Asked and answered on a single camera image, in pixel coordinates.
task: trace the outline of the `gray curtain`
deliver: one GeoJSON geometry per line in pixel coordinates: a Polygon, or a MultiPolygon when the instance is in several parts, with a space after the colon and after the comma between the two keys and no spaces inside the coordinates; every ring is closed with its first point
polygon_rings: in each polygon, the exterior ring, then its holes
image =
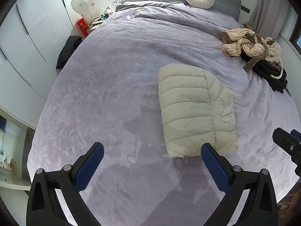
{"type": "Polygon", "coordinates": [[[250,25],[262,37],[277,38],[288,12],[287,0],[259,0],[254,9],[250,25]]]}

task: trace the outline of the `red bag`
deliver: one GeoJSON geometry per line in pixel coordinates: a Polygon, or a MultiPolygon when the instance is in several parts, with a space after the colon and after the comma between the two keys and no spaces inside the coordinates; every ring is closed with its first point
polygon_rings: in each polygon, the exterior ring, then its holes
{"type": "Polygon", "coordinates": [[[88,36],[87,30],[89,29],[89,26],[86,24],[85,20],[81,18],[79,21],[76,22],[79,26],[80,30],[85,36],[88,36]]]}

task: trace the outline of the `silver pivot bolt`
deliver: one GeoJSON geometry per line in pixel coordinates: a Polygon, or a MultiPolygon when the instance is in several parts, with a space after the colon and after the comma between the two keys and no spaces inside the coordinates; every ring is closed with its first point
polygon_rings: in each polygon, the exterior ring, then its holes
{"type": "Polygon", "coordinates": [[[233,170],[236,172],[240,172],[241,171],[241,167],[240,166],[234,166],[233,170]]]}
{"type": "Polygon", "coordinates": [[[263,168],[262,173],[263,173],[264,175],[268,175],[268,170],[265,169],[265,168],[263,168]]]}
{"type": "Polygon", "coordinates": [[[64,166],[64,171],[69,171],[70,169],[71,169],[71,166],[70,166],[70,165],[64,166]]]}
{"type": "Polygon", "coordinates": [[[43,171],[43,169],[42,169],[42,168],[39,168],[39,169],[36,170],[36,174],[41,174],[42,171],[43,171]]]}

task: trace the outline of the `cream quilted jacket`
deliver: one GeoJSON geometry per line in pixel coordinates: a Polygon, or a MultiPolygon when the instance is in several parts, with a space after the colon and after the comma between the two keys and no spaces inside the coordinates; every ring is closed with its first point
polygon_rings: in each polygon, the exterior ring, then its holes
{"type": "Polygon", "coordinates": [[[175,63],[162,67],[159,99],[170,157],[200,155],[204,143],[218,153],[238,149],[233,93],[210,72],[175,63]]]}

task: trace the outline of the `brown window frame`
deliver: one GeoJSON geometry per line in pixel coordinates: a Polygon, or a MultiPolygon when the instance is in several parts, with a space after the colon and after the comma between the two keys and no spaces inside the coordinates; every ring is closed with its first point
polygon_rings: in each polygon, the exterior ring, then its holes
{"type": "Polygon", "coordinates": [[[298,18],[297,23],[295,25],[292,35],[290,36],[289,41],[294,46],[294,48],[298,51],[298,53],[301,55],[301,48],[297,44],[297,41],[298,41],[298,38],[300,35],[301,35],[301,19],[298,18]]]}

